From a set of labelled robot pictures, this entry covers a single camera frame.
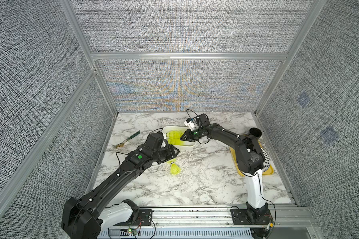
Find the yellow shuttlecock one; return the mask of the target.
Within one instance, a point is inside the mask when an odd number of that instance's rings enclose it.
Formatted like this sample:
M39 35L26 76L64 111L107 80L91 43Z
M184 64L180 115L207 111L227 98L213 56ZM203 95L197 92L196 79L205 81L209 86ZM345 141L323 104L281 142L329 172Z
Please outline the yellow shuttlecock one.
M184 135L183 130L172 130L166 133L167 138L180 139Z

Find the white plastic storage box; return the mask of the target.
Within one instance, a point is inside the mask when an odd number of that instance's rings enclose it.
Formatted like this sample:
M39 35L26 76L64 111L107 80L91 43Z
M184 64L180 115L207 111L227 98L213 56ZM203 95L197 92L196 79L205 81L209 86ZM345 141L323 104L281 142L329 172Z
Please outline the white plastic storage box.
M174 145L179 150L188 150L194 148L196 142L180 140L186 130L188 130L187 127L166 126L163 128L162 133L169 144Z

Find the yellow shuttlecock four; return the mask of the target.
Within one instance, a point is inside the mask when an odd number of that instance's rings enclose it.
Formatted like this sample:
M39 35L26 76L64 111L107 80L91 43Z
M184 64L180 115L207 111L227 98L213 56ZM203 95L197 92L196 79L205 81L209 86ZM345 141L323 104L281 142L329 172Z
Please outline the yellow shuttlecock four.
M172 164L172 163L175 163L176 161L177 161L177 159L174 158L174 159L169 160L167 163L168 163L168 164Z

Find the yellow shuttlecock two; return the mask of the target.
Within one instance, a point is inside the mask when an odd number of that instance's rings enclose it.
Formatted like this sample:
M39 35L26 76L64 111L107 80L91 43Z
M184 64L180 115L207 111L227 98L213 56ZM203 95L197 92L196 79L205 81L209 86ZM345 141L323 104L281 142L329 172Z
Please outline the yellow shuttlecock two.
M171 145L186 146L186 141L181 141L180 139L168 138L167 141Z

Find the yellow shuttlecock nine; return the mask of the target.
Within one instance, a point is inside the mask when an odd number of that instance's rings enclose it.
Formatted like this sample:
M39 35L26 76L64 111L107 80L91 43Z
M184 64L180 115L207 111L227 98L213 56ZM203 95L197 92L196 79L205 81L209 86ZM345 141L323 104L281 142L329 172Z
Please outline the yellow shuttlecock nine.
M170 174L171 175L178 175L181 173L181 168L176 165L174 162L170 164Z

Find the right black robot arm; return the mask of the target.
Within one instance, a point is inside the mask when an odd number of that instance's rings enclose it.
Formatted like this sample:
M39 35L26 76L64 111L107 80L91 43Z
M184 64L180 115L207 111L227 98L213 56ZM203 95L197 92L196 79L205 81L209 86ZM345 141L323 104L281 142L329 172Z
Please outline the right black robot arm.
M258 142L261 131L255 128L254 134L241 136L217 123L213 123L199 129L186 130L180 140L193 142L203 137L220 141L234 149L238 170L244 174L246 179L248 221L251 223L259 222L269 213L268 203L263 196L262 175L265 155Z

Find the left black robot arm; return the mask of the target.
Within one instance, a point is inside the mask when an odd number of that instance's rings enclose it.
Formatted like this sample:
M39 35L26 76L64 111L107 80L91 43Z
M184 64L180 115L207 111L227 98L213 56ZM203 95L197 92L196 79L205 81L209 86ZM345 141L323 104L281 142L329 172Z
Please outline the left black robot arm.
M174 159L180 150L173 145L150 150L139 146L128 153L120 167L99 186L79 199L69 198L63 206L61 228L72 239L95 239L101 231L101 212L132 180L139 177L153 163Z

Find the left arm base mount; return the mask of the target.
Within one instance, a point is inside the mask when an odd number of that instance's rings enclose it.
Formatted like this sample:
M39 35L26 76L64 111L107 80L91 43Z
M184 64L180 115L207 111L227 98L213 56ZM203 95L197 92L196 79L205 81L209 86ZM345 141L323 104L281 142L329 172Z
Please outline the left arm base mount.
M139 209L132 213L127 222L119 223L118 226L151 226L153 210Z

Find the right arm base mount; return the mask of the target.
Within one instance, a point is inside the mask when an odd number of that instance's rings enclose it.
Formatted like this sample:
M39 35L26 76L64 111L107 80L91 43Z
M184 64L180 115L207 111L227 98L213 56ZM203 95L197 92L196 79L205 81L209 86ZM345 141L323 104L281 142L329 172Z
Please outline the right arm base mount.
M234 225L259 225L271 227L274 224L274 219L267 208L254 210L252 208L243 209L235 206L230 208L230 214Z

